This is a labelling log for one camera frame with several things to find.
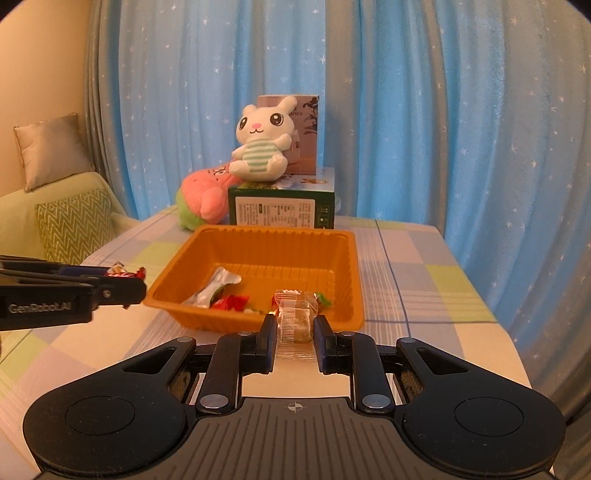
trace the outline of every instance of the green box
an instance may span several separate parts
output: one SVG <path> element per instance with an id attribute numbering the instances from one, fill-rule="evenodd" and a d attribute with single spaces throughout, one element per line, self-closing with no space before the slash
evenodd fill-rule
<path id="1" fill-rule="evenodd" d="M 335 227 L 335 170 L 283 175 L 273 183 L 244 182 L 228 190 L 230 224 L 293 228 Z"/>

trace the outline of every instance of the bunny ear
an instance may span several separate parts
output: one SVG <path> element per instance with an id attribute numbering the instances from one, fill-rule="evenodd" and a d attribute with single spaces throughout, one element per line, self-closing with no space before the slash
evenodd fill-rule
<path id="1" fill-rule="evenodd" d="M 283 100 L 281 100 L 277 106 L 285 113 L 291 113 L 297 106 L 297 98 L 293 95 L 288 95 Z"/>
<path id="2" fill-rule="evenodd" d="M 246 105 L 246 107 L 244 107 L 242 109 L 242 116 L 247 116 L 249 113 L 254 112 L 255 110 L 256 110 L 256 106 Z"/>

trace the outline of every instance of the blue curtain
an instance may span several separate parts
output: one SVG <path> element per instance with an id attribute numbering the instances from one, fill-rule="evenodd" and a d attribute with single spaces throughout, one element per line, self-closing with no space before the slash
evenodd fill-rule
<path id="1" fill-rule="evenodd" d="M 591 394 L 591 27 L 566 1 L 97 3 L 103 155 L 139 218 L 228 161 L 257 95 L 319 93 L 342 213 L 436 225 L 534 387 Z"/>
<path id="2" fill-rule="evenodd" d="M 343 210 L 436 225 L 571 415 L 591 395 L 591 26 L 566 1 L 326 5 Z"/>
<path id="3" fill-rule="evenodd" d="M 139 218 L 168 206 L 190 172 L 230 160 L 236 121 L 258 95 L 324 96 L 318 3 L 123 2 L 118 100 Z"/>

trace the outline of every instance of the cardboard box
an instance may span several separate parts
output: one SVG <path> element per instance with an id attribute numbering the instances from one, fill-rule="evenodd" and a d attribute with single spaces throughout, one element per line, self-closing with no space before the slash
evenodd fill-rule
<path id="1" fill-rule="evenodd" d="M 276 106 L 286 95 L 260 95 L 257 107 Z M 297 106 L 290 113 L 294 122 L 291 147 L 283 152 L 288 175 L 316 175 L 318 149 L 318 95 L 294 95 Z"/>
<path id="2" fill-rule="evenodd" d="M 244 182 L 228 190 L 230 224 L 293 228 L 335 227 L 335 170 L 283 175 L 273 183 Z"/>

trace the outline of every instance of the stuffed animal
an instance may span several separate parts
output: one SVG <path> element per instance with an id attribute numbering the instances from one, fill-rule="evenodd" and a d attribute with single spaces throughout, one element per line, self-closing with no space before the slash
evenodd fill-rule
<path id="1" fill-rule="evenodd" d="M 294 122 L 290 113 L 296 106 L 296 97 L 289 95 L 277 106 L 244 107 L 236 127 L 242 146 L 232 152 L 236 159 L 230 164 L 232 175 L 248 181 L 275 181 L 284 174 L 287 159 L 282 152 L 291 145 Z"/>
<path id="2" fill-rule="evenodd" d="M 241 182 L 231 175 L 232 162 L 188 175 L 176 196 L 181 226 L 195 230 L 205 223 L 219 223 L 228 214 L 228 188 Z"/>

